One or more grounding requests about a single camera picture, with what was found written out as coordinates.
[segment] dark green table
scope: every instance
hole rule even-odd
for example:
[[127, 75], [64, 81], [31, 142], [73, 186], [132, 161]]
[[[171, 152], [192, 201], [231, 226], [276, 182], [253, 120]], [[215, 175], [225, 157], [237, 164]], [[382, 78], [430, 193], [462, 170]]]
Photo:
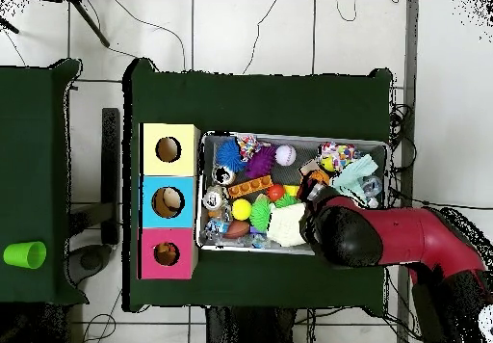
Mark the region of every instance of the dark green table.
[[157, 72], [136, 59], [123, 77], [123, 306], [364, 306], [383, 314], [381, 267], [331, 270], [306, 255], [204, 251], [191, 280], [137, 279], [140, 122], [208, 130], [388, 141], [392, 74], [221, 75]]

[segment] yellow cube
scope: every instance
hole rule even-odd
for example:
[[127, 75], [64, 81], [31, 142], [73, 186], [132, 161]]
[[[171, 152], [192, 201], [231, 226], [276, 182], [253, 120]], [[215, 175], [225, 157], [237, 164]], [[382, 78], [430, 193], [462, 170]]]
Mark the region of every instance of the yellow cube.
[[195, 176], [200, 131], [192, 124], [143, 125], [143, 174]]

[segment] circular hole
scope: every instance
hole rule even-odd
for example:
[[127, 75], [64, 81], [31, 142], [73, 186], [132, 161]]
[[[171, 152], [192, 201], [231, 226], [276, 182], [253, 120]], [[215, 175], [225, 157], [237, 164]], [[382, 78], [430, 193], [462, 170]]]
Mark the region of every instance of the circular hole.
[[151, 205], [159, 217], [171, 219], [181, 213], [185, 207], [185, 198], [175, 187], [162, 187], [154, 193]]
[[156, 156], [166, 163], [178, 160], [181, 155], [181, 145], [173, 137], [161, 138], [156, 144]]
[[154, 247], [154, 259], [160, 265], [170, 267], [180, 258], [180, 251], [173, 243], [162, 243]]

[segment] yellow ball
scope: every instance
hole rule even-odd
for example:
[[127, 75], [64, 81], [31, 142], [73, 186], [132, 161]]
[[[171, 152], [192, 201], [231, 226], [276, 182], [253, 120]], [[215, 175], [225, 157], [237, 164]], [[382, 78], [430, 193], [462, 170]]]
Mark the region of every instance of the yellow ball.
[[248, 217], [250, 217], [251, 204], [248, 202], [248, 200], [245, 200], [244, 198], [239, 198], [233, 201], [231, 212], [233, 213], [233, 217], [236, 220], [246, 220]]

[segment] green toy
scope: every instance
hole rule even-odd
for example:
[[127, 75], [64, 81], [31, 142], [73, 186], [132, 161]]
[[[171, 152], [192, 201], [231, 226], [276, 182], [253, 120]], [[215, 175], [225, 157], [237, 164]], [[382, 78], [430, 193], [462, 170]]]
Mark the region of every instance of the green toy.
[[279, 200], [275, 201], [275, 207], [277, 208], [282, 208], [282, 207], [287, 207], [288, 205], [293, 205], [299, 203], [299, 200], [297, 198], [294, 198], [293, 196], [288, 195], [287, 193], [284, 194], [282, 198]]
[[4, 261], [15, 267], [36, 270], [46, 258], [46, 246], [41, 241], [10, 244], [4, 250]]
[[271, 216], [270, 204], [271, 202], [267, 196], [259, 195], [251, 205], [250, 222], [259, 231], [267, 231]]

